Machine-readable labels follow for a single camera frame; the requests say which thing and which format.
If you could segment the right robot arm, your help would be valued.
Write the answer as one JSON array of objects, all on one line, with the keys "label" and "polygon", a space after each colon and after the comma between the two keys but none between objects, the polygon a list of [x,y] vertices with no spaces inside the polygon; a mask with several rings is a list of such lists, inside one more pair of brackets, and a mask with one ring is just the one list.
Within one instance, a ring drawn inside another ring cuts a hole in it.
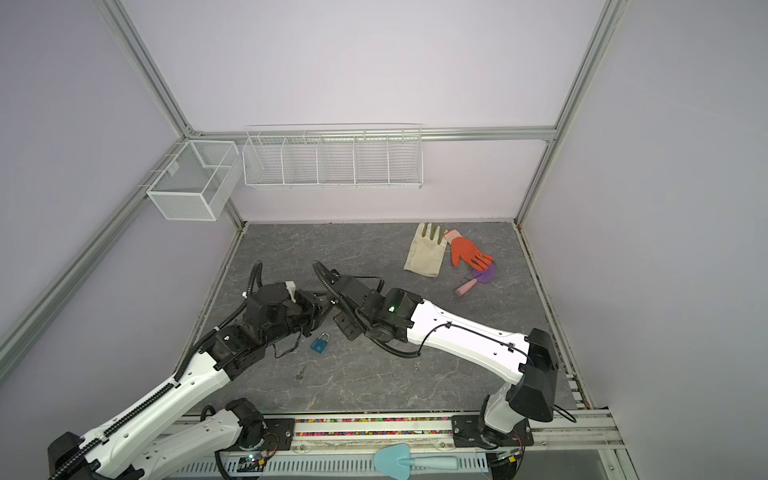
[{"label": "right robot arm", "polygon": [[555,401],[560,359],[549,333],[491,328],[413,292],[392,288],[383,293],[383,282],[371,288],[364,277],[335,270],[318,278],[340,309],[342,326],[352,329],[349,338],[363,335],[388,353],[409,359],[434,348],[502,379],[502,387],[481,407],[479,430],[488,440],[504,438],[530,420],[549,423],[557,413],[576,421]]}]

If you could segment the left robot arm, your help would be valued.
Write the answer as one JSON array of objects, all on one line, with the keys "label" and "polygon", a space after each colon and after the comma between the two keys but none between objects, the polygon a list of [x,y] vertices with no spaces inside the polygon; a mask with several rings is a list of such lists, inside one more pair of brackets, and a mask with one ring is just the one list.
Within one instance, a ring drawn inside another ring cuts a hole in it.
[{"label": "left robot arm", "polygon": [[252,267],[241,303],[186,351],[168,379],[105,423],[54,440],[50,478],[164,479],[209,453],[262,445],[269,435],[263,414],[245,399],[179,433],[163,434],[261,361],[270,346],[317,330],[333,308],[328,290],[301,290],[291,281],[263,284],[262,267]]}]

